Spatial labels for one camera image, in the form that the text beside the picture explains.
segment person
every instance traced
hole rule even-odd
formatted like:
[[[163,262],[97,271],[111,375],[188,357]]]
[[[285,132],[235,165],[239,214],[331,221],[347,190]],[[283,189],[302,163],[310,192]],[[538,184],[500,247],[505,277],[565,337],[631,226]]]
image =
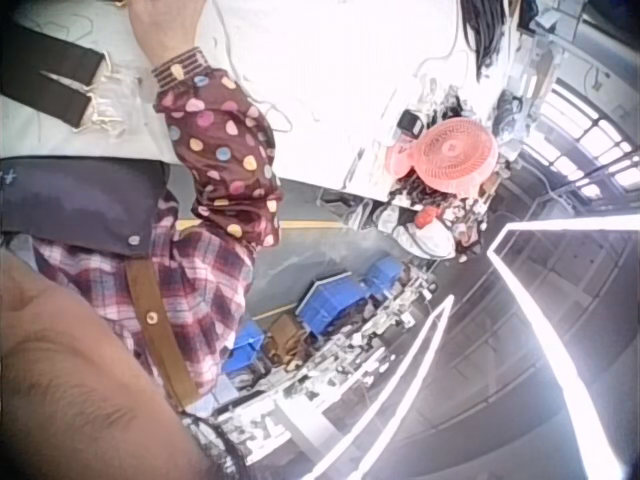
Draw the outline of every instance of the person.
[[[200,394],[232,346],[256,252],[279,242],[282,199],[267,120],[194,46],[204,3],[128,2],[159,85],[155,108],[191,171],[202,221],[178,231],[168,190],[148,219],[162,301]],[[2,252],[0,267],[3,451],[33,478],[224,478],[159,388],[126,257],[37,235],[4,239],[13,253]]]

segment blue bin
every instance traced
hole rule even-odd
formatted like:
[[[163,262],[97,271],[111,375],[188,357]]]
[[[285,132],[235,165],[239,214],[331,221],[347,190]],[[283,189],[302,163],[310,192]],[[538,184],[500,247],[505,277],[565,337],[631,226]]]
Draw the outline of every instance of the blue bin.
[[[222,366],[222,373],[232,373],[251,365],[262,347],[265,334],[253,320],[249,320],[236,336],[229,358]]]
[[[347,308],[368,296],[367,290],[350,273],[314,282],[296,314],[317,336]]]
[[[374,295],[380,295],[393,287],[402,274],[404,265],[395,257],[384,257],[369,268],[365,282]]]

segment black cord bundle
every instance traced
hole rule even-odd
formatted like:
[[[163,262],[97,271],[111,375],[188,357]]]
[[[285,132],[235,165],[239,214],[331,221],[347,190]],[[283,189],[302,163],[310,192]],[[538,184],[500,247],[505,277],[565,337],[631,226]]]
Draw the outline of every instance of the black cord bundle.
[[[469,29],[473,32],[476,51],[476,75],[480,80],[482,68],[489,65],[498,53],[505,21],[502,0],[460,0],[464,39],[469,42]]]

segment red object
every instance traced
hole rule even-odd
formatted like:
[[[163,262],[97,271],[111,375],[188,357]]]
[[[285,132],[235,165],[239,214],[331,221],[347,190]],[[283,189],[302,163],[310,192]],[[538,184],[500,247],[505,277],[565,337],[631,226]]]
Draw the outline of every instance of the red object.
[[[410,165],[429,187],[465,198],[478,195],[497,160],[498,145],[486,128],[468,118],[452,118],[409,145],[392,147],[386,165],[396,178],[406,175]]]
[[[422,230],[424,227],[429,225],[431,222],[435,220],[435,218],[440,213],[440,209],[436,207],[424,207],[420,212],[416,215],[413,223],[416,224],[416,227],[419,230]]]

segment polka dot sleeve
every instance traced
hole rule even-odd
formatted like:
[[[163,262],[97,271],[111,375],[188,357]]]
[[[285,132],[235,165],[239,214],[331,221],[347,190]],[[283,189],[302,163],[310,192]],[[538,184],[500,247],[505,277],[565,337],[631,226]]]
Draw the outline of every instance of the polka dot sleeve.
[[[193,213],[252,247],[279,241],[280,183],[266,118],[224,70],[193,49],[154,70],[178,158],[196,189]]]

